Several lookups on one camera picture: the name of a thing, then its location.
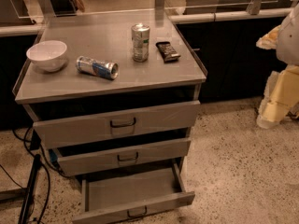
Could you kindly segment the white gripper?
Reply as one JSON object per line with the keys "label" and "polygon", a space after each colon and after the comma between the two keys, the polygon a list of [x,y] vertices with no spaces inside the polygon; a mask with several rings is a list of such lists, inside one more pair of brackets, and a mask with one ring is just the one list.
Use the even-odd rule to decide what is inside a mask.
{"label": "white gripper", "polygon": [[[276,49],[280,25],[260,37],[256,46],[260,49]],[[273,71],[263,92],[257,125],[269,129],[280,124],[299,103],[299,67],[288,65],[283,71]]]}

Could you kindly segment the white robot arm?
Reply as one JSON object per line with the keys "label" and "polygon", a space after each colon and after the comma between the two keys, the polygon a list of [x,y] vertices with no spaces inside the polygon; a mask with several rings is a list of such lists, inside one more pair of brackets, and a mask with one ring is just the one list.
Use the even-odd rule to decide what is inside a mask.
{"label": "white robot arm", "polygon": [[269,129],[279,125],[299,103],[299,5],[256,42],[260,49],[274,49],[277,58],[287,64],[280,73],[272,72],[264,89],[257,125]]}

